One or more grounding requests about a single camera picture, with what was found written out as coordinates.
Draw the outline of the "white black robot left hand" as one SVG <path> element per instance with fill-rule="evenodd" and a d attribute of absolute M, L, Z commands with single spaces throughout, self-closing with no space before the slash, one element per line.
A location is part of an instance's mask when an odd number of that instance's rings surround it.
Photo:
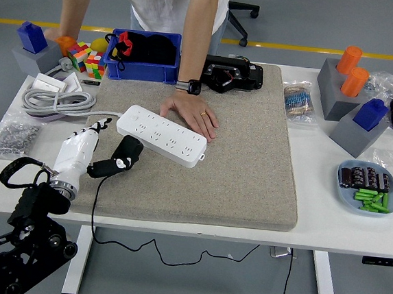
<path fill-rule="evenodd" d="M 56 174 L 50 180 L 52 187 L 77 192 L 80 188 L 80 178 L 84 174 L 92 178 L 103 178 L 128 171 L 133 167 L 143 151 L 143 144 L 133 136 L 123 137 L 109 159 L 91 161 L 99 142 L 99 134 L 111 121 L 111 118 L 99 120 L 92 126 L 74 133 L 62 143 L 53 166 Z"/>

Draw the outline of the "person's left hand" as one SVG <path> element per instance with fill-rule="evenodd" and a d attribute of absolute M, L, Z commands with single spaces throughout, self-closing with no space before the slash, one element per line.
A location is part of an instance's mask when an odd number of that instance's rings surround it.
<path fill-rule="evenodd" d="M 194 132 L 204 136 L 207 142 L 216 138 L 219 122 L 207 102 L 199 95 L 175 89 L 160 105 L 159 115 L 166 117 L 170 110 L 177 112 L 186 124 Z"/>

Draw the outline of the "person's right hand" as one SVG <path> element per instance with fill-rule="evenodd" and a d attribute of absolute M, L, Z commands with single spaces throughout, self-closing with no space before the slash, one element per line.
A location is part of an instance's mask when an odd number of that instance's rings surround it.
<path fill-rule="evenodd" d="M 78 39 L 79 34 L 75 32 L 68 32 L 65 30 L 61 30 L 60 28 L 48 28 L 44 31 L 45 38 L 48 40 L 55 41 L 56 39 L 67 36 L 74 40 Z"/>

